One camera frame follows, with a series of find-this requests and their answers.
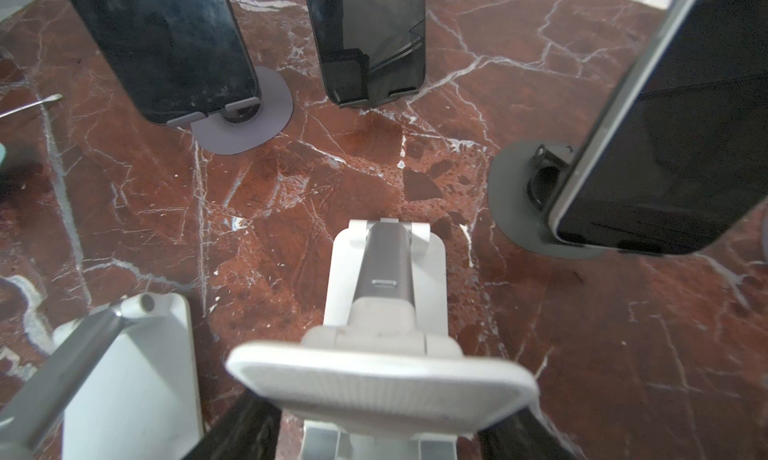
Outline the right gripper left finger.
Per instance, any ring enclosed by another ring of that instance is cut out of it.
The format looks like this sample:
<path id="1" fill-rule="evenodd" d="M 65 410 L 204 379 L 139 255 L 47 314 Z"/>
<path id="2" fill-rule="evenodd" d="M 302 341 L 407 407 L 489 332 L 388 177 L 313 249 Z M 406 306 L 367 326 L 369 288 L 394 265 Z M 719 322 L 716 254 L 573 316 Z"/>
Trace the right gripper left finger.
<path id="1" fill-rule="evenodd" d="M 272 460 L 276 456 L 282 410 L 245 390 L 184 460 Z"/>

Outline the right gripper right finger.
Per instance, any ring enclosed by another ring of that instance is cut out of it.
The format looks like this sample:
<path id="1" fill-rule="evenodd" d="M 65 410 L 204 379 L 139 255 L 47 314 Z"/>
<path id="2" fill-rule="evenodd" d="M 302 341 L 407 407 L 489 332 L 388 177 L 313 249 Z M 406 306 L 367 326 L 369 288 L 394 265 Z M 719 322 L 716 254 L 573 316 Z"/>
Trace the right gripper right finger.
<path id="1" fill-rule="evenodd" d="M 576 456 L 539 421 L 530 408 L 478 434 L 483 460 L 574 460 Z"/>

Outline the black phone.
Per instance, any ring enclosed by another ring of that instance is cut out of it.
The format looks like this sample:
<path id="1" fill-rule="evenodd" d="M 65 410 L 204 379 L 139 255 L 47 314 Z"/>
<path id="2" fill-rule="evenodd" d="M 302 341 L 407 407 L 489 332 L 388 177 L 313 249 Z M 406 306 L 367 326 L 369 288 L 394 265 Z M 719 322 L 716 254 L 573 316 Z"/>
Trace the black phone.
<path id="1" fill-rule="evenodd" d="M 149 122 L 218 113 L 258 80 L 229 0 L 69 0 Z"/>
<path id="2" fill-rule="evenodd" d="M 426 0 L 306 0 L 325 92 L 341 108 L 415 95 L 426 77 Z"/>
<path id="3" fill-rule="evenodd" d="M 673 0 L 546 209 L 564 243 L 681 256 L 767 197 L 767 0 Z"/>

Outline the white phone stand front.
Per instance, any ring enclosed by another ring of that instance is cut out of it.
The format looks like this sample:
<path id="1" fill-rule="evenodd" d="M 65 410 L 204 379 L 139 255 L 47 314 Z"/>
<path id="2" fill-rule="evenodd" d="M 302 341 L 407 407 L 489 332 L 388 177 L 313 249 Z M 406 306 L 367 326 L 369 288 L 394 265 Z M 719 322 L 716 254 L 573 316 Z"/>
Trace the white phone stand front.
<path id="1" fill-rule="evenodd" d="M 64 459 L 182 459 L 203 437 L 185 297 L 145 293 L 58 327 L 1 412 L 1 456 L 31 459 L 57 422 Z"/>

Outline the dark grey round stand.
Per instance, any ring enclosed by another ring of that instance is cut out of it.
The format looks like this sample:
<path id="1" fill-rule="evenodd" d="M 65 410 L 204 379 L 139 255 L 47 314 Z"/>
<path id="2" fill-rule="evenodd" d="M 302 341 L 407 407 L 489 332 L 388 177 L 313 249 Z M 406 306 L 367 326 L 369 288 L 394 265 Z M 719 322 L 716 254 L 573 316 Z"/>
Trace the dark grey round stand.
<path id="1" fill-rule="evenodd" d="M 569 260 L 601 254 L 594 247 L 557 240 L 547 225 L 544 207 L 573 158 L 568 145 L 528 140 L 504 147 L 492 160 L 487 186 L 490 213 L 499 230 L 519 247 Z"/>

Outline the grey stand far left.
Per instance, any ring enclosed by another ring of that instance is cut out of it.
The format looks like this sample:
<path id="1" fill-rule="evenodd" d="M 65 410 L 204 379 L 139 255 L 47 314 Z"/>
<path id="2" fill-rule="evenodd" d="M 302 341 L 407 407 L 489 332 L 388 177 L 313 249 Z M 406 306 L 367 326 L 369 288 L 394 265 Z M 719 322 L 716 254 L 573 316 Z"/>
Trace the grey stand far left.
<path id="1" fill-rule="evenodd" d="M 293 99 L 286 81 L 276 71 L 256 67 L 261 100 L 258 112 L 241 123 L 211 115 L 190 124 L 196 143 L 216 155 L 237 155 L 275 138 L 288 125 L 293 114 Z"/>

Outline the white phone stand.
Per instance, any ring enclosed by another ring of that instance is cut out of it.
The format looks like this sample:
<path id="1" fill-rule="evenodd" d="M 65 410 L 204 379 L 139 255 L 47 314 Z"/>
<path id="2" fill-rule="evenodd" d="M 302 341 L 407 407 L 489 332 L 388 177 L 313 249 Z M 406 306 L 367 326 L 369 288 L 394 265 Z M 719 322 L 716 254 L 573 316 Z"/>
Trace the white phone stand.
<path id="1" fill-rule="evenodd" d="M 58 327 L 1 412 L 1 456 L 31 459 L 57 422 L 64 459 L 182 459 L 203 437 L 185 297 L 145 293 Z"/>
<path id="2" fill-rule="evenodd" d="M 324 319 L 297 343 L 251 341 L 227 371 L 304 423 L 304 459 L 453 459 L 536 410 L 534 375 L 449 335 L 446 252 L 426 223 L 353 220 L 334 240 Z"/>

